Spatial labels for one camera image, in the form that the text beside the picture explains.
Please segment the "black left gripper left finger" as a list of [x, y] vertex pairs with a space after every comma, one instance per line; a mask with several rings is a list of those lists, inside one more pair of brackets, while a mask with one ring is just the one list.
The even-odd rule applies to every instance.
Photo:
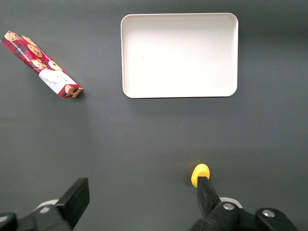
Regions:
[[90, 202], [87, 178], [77, 179], [60, 197], [38, 205], [18, 219], [15, 213], [0, 214], [2, 231], [72, 231]]

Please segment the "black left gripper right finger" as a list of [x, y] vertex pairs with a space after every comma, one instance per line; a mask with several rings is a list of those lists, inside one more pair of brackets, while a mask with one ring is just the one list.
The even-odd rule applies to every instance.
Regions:
[[298, 228], [281, 211], [259, 208], [254, 214], [234, 200], [223, 201], [207, 177], [198, 177], [197, 201], [203, 215], [191, 231], [296, 231]]

